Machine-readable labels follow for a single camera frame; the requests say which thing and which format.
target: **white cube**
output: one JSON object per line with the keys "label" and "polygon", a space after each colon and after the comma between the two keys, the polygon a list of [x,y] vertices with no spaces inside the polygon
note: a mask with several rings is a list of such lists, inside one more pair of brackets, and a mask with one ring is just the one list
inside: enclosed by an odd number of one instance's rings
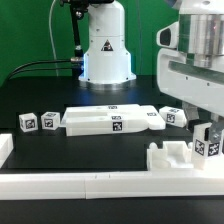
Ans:
{"label": "white cube", "polygon": [[41,116],[42,128],[56,130],[60,125],[60,113],[46,112]]}
{"label": "white cube", "polygon": [[37,117],[33,113],[19,115],[19,122],[24,132],[38,130]]}
{"label": "white cube", "polygon": [[187,124],[187,119],[182,109],[163,107],[159,114],[167,124],[183,128]]}
{"label": "white cube", "polygon": [[194,127],[192,162],[195,168],[206,169],[216,166],[219,162],[223,163],[221,158],[223,156],[223,141],[211,143],[205,140],[206,129],[211,125],[211,123],[206,123]]}

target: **black sticker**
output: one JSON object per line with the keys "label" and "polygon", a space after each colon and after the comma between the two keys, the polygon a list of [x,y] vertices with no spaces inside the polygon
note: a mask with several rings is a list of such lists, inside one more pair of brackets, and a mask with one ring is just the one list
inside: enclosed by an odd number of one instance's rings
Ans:
{"label": "black sticker", "polygon": [[114,51],[109,40],[106,41],[101,51]]}
{"label": "black sticker", "polygon": [[31,128],[35,128],[35,121],[34,121],[34,119],[26,120],[26,129],[31,129]]}
{"label": "black sticker", "polygon": [[196,140],[195,152],[203,156],[205,154],[205,144],[203,142]]}
{"label": "black sticker", "polygon": [[122,131],[122,122],[113,122],[113,131]]}
{"label": "black sticker", "polygon": [[53,120],[52,119],[44,119],[44,124],[46,128],[53,128]]}
{"label": "black sticker", "polygon": [[177,112],[179,112],[180,110],[178,110],[178,109],[175,109],[175,108],[172,108],[172,109],[170,109],[169,110],[169,112],[171,112],[171,113],[177,113]]}
{"label": "black sticker", "polygon": [[166,120],[167,120],[168,123],[174,124],[175,123],[175,115],[167,114],[167,119]]}
{"label": "black sticker", "polygon": [[147,113],[147,115],[148,115],[149,117],[155,117],[155,116],[157,116],[157,113]]}
{"label": "black sticker", "polygon": [[108,107],[110,110],[115,110],[115,109],[117,109],[117,106],[109,106]]}
{"label": "black sticker", "polygon": [[46,114],[46,117],[54,117],[54,116],[56,116],[55,113],[48,113],[48,114]]}
{"label": "black sticker", "polygon": [[219,143],[216,144],[210,144],[208,148],[208,156],[215,156],[219,154]]}
{"label": "black sticker", "polygon": [[121,120],[121,116],[112,116],[112,120]]}

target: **dark green wall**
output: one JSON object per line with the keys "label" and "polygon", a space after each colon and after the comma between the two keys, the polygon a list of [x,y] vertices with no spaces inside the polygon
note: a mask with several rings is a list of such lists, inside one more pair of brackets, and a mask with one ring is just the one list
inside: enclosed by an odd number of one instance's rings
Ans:
{"label": "dark green wall", "polygon": [[[126,10],[126,46],[133,57],[136,74],[156,74],[156,32],[177,20],[177,11],[163,0],[139,0],[142,27],[142,54],[136,0],[120,0]],[[35,60],[53,59],[48,15],[52,0],[4,1],[0,7],[0,84],[15,67]],[[81,40],[88,47],[88,20],[80,22]],[[72,28],[68,6],[57,5],[53,15],[53,33],[58,58],[73,55]],[[29,75],[55,75],[55,72]],[[70,72],[61,71],[60,75]]]}

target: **cable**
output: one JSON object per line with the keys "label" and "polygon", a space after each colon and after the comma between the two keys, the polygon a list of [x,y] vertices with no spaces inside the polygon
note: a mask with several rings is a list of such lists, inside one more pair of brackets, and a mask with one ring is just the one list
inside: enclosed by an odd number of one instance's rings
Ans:
{"label": "cable", "polygon": [[[56,53],[56,49],[55,49],[54,37],[53,37],[53,32],[52,32],[52,16],[53,16],[53,12],[54,12],[56,3],[57,3],[57,0],[53,0],[53,2],[51,4],[50,12],[49,12],[49,33],[50,33],[51,47],[52,47],[52,51],[53,51],[54,60],[57,60],[57,53]],[[56,75],[59,76],[59,72],[57,69],[56,69]]]}
{"label": "cable", "polygon": [[68,63],[71,62],[70,59],[63,59],[63,60],[44,60],[44,61],[34,61],[34,62],[30,62],[24,65],[19,66],[18,68],[16,68],[14,71],[12,71],[11,73],[20,71],[26,67],[32,66],[32,65],[41,65],[41,64],[55,64],[55,63]]}
{"label": "cable", "polygon": [[69,68],[34,68],[34,69],[26,69],[26,70],[20,70],[20,71],[16,71],[13,73],[10,73],[8,75],[8,77],[6,78],[6,82],[9,81],[12,77],[14,77],[15,75],[19,74],[19,73],[23,73],[23,72],[34,72],[34,71],[54,71],[54,70],[68,70],[68,69],[72,69],[72,67]]}
{"label": "cable", "polygon": [[140,68],[139,74],[142,75],[142,66],[143,66],[143,51],[142,51],[142,23],[141,23],[141,15],[140,15],[140,2],[139,0],[135,0],[137,16],[138,16],[138,27],[139,27],[139,47],[140,47]]}

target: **black table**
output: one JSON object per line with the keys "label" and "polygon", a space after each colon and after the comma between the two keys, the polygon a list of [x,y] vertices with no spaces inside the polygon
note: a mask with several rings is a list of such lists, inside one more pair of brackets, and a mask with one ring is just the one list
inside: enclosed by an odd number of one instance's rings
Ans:
{"label": "black table", "polygon": [[[0,170],[4,173],[103,172],[146,170],[149,143],[192,141],[181,128],[132,134],[65,136],[64,129],[42,130],[46,111],[63,115],[67,106],[140,104],[180,107],[161,94],[153,76],[138,76],[136,86],[98,92],[78,86],[70,77],[27,77],[0,88],[0,133],[13,133],[15,149]],[[39,130],[23,133],[18,115],[34,112]],[[202,117],[208,113],[200,111]],[[0,201],[0,223],[223,223],[224,197],[167,197],[105,200]]]}

